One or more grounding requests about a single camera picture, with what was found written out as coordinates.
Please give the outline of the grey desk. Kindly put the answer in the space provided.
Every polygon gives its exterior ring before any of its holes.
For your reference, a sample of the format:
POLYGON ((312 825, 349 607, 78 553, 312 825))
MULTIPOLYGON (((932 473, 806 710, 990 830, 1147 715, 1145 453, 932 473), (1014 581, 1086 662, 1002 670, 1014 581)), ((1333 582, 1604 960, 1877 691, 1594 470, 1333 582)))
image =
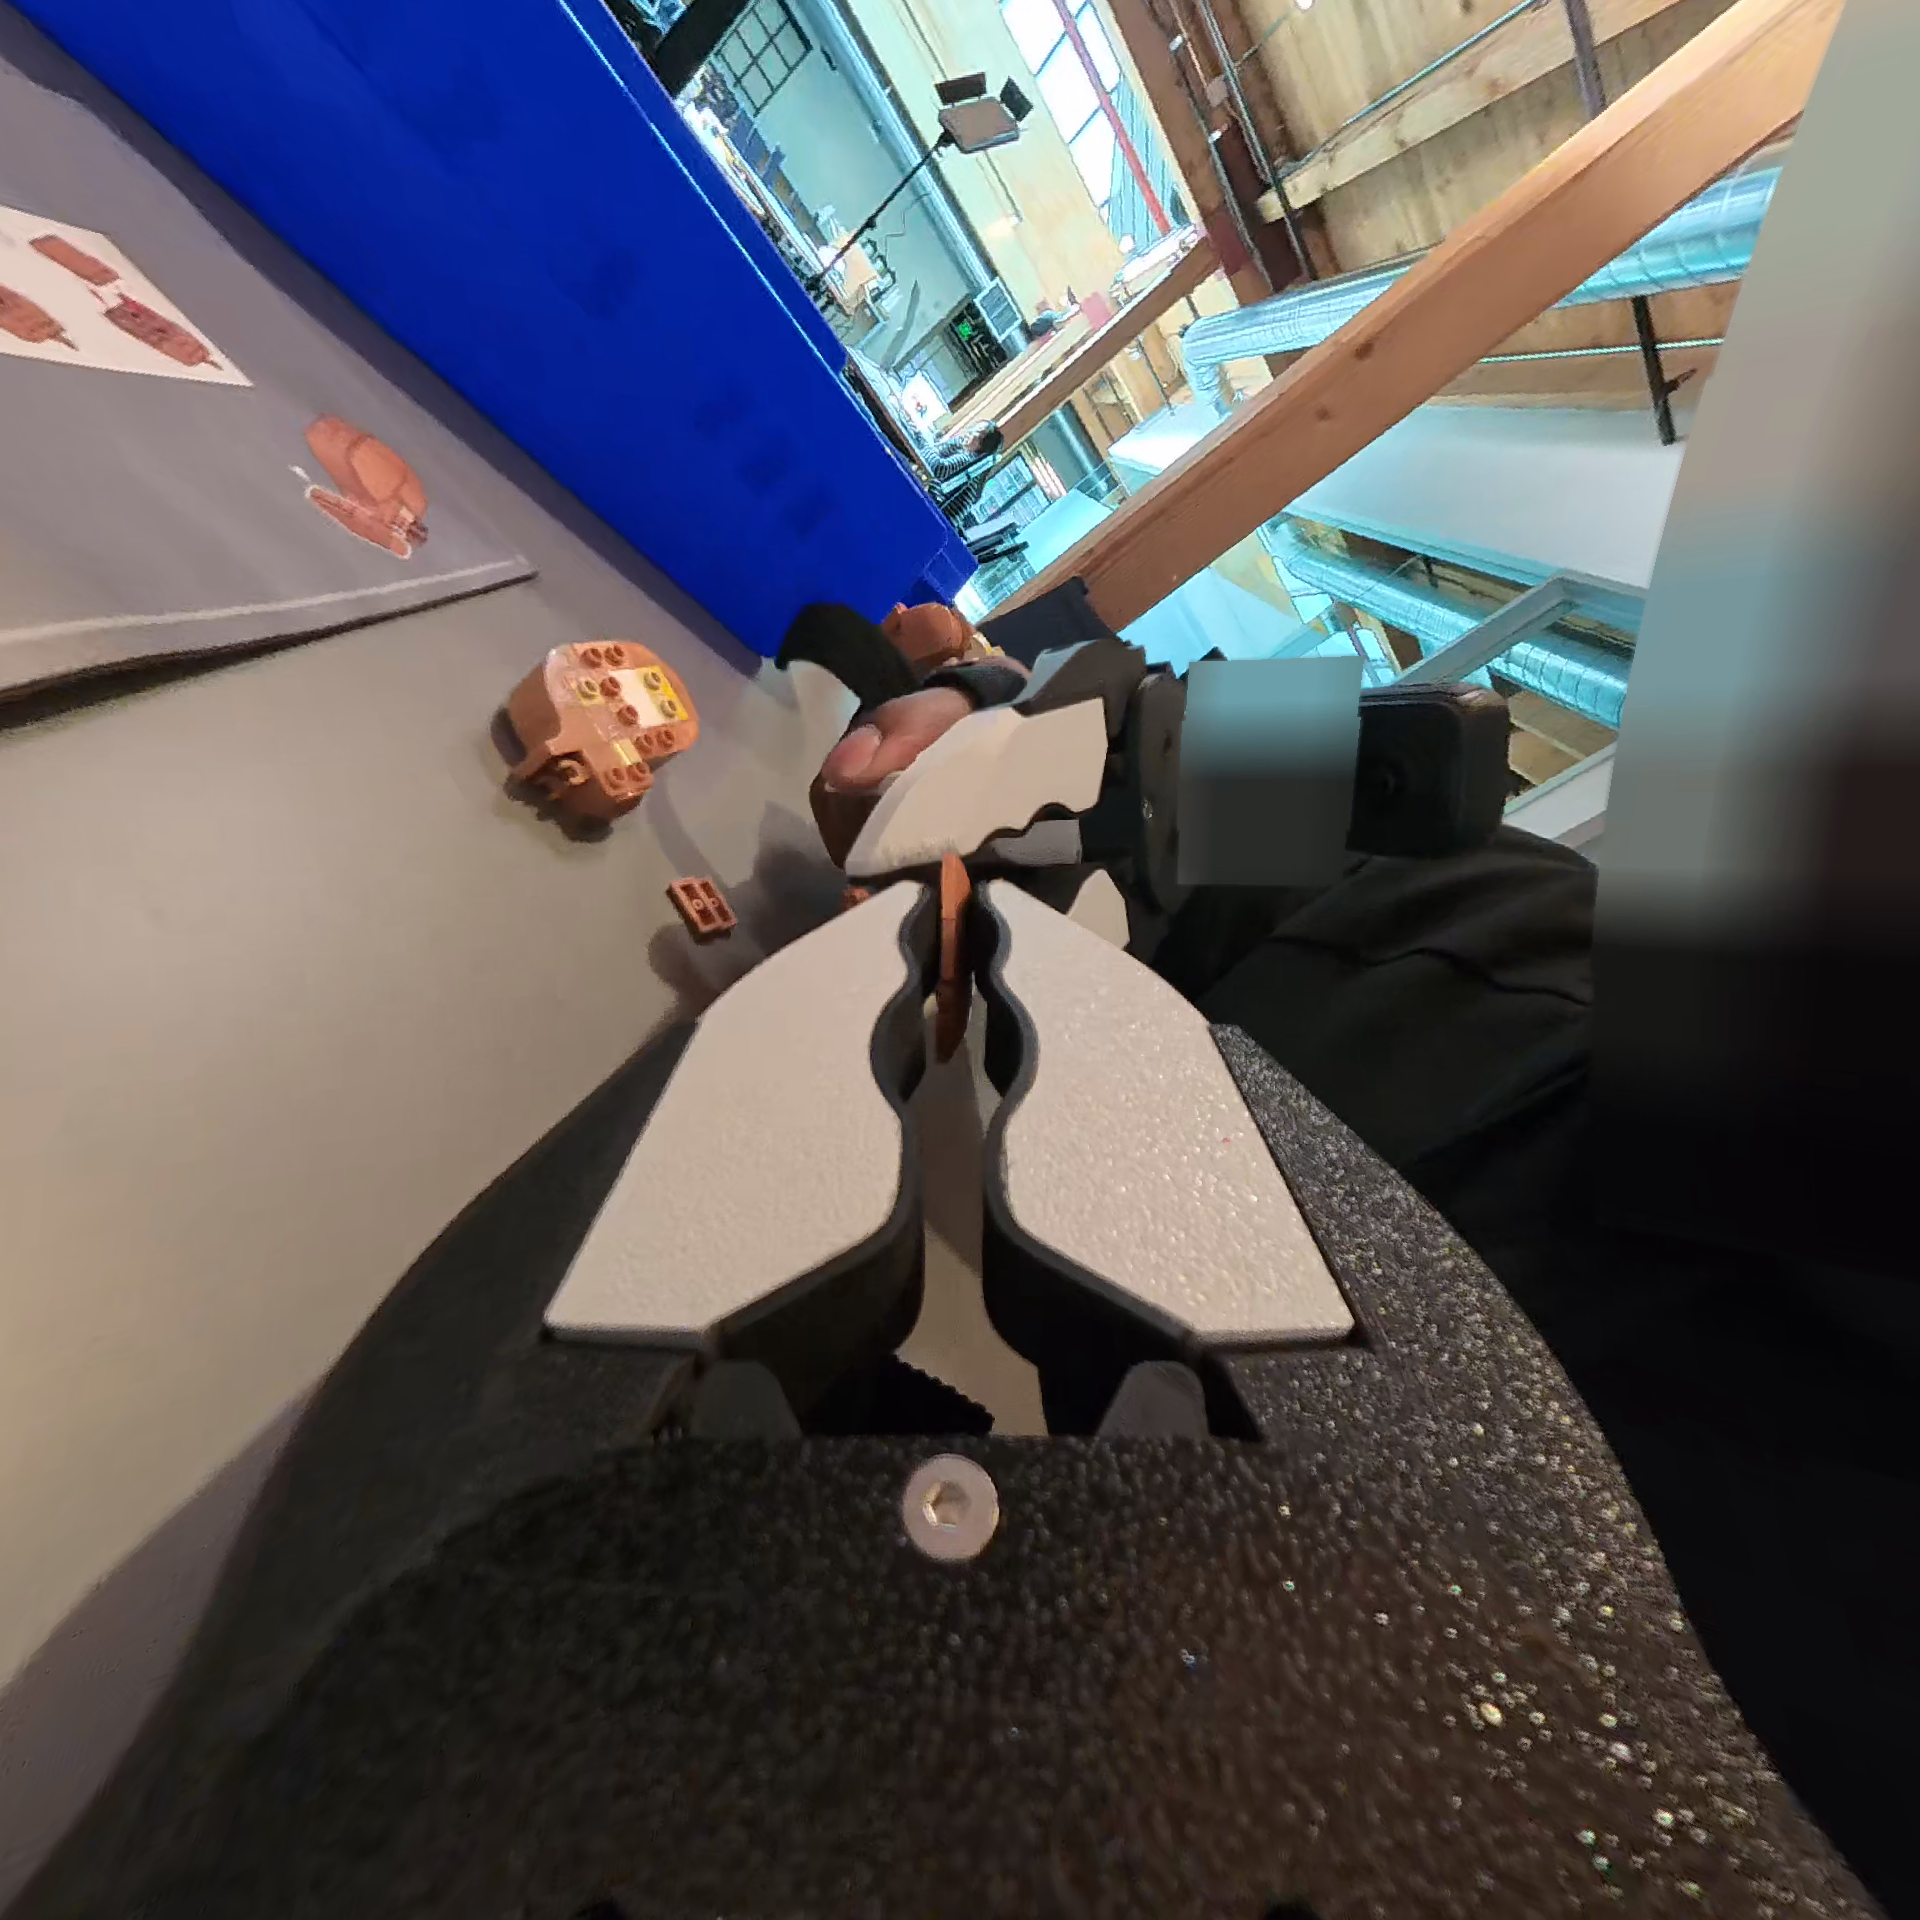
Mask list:
POLYGON ((826 918, 849 721, 272 238, 57 83, 465 445, 528 582, 5 703, 5 1888, 173 1678, 318 1381, 404 1267, 677 1016, 826 918), (699 739, 617 823, 518 790, 506 702, 640 640, 699 739), (666 885, 718 883, 694 944, 666 885))

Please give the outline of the black tripod lamp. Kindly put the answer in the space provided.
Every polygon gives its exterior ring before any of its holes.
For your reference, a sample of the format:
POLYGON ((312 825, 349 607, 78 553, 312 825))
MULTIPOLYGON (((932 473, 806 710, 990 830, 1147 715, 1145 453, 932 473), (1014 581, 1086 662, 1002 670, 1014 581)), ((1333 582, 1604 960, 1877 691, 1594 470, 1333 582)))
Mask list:
POLYGON ((949 153, 981 155, 1010 145, 1019 141, 1024 121, 1036 109, 1034 100, 1014 80, 1003 83, 996 94, 988 94, 984 72, 972 72, 961 80, 942 80, 936 89, 939 100, 939 135, 932 145, 907 166, 904 177, 890 189, 876 211, 850 231, 837 252, 822 255, 816 272, 804 281, 811 297, 828 286, 841 263, 864 245, 882 215, 939 157, 949 153))

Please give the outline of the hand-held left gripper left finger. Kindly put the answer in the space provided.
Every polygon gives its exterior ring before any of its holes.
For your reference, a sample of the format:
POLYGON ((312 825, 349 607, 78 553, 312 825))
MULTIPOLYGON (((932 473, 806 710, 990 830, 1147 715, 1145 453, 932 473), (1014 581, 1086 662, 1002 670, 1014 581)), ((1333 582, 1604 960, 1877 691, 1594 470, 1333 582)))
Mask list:
POLYGON ((882 888, 699 1016, 546 1305, 553 1336, 725 1347, 920 1229, 929 892, 882 888))

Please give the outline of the grey instruction booklet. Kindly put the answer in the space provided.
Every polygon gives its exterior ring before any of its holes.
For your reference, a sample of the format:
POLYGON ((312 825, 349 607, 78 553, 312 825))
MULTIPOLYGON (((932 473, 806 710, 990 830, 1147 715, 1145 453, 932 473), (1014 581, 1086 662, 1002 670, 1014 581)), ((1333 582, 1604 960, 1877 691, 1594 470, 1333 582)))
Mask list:
POLYGON ((2 80, 5 696, 528 582, 440 420, 33 36, 2 80))

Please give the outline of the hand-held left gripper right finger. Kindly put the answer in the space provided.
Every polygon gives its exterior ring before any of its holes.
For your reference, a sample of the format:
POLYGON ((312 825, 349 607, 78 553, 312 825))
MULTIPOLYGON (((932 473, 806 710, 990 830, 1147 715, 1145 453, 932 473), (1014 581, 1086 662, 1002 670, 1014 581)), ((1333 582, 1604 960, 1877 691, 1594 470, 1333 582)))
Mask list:
POLYGON ((1214 1030, 1124 949, 981 888, 984 1284, 1022 1351, 1285 1351, 1348 1308, 1214 1030))

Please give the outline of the brown curved brick piece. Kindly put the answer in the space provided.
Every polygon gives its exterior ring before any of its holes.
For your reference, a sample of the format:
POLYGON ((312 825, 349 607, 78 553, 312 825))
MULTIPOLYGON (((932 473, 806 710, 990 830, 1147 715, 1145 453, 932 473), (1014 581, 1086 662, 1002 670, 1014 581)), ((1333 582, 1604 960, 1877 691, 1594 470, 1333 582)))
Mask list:
POLYGON ((962 1046, 974 1004, 972 971, 974 883, 957 852, 939 867, 939 961, 931 993, 931 1057, 946 1065, 962 1046))

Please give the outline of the round brown brick assembly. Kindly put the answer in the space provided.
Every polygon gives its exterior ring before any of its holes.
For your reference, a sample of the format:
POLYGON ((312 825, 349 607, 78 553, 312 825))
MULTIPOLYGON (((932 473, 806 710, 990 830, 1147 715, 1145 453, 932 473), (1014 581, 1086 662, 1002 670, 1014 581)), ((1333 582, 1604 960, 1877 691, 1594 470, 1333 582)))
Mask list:
POLYGON ((577 825, 635 811, 702 729, 683 677, 645 641, 619 637, 552 649, 504 709, 513 784, 577 825))

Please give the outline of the row of blue plastic bins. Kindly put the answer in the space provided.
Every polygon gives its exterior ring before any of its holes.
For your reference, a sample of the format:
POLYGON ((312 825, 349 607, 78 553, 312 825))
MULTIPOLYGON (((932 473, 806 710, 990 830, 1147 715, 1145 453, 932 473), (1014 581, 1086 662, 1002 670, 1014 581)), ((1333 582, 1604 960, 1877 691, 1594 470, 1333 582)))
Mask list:
POLYGON ((604 4, 16 9, 758 656, 972 577, 604 4))

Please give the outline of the wooden beam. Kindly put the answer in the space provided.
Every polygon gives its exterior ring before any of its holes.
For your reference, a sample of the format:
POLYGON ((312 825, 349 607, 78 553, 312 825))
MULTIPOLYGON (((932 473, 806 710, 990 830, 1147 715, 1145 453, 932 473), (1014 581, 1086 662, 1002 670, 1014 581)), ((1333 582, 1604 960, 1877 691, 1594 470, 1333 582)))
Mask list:
POLYGON ((1806 105, 1840 3, 1741 3, 1214 428, 996 620, 1084 584, 1116 632, 1761 148, 1806 105))

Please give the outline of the silver ventilation duct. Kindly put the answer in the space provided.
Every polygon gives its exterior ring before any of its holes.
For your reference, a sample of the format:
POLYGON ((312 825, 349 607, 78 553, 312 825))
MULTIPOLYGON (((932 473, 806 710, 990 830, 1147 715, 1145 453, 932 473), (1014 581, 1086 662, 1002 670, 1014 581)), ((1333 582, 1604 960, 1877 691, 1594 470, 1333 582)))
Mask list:
POLYGON ((1739 281, 1784 176, 1784 151, 1748 163, 1696 191, 1604 263, 1596 263, 1596 252, 1586 246, 1568 252, 1558 265, 1522 267, 1516 233, 1502 241, 1470 241, 1461 233, 1424 254, 1315 279, 1294 292, 1196 319, 1180 341, 1192 395, 1227 408, 1233 400, 1221 384, 1226 367, 1325 344, 1372 305, 1386 315, 1464 321, 1466 343, 1491 344, 1556 309, 1653 300, 1739 281), (1592 263, 1586 279, 1573 279, 1579 259, 1592 263))

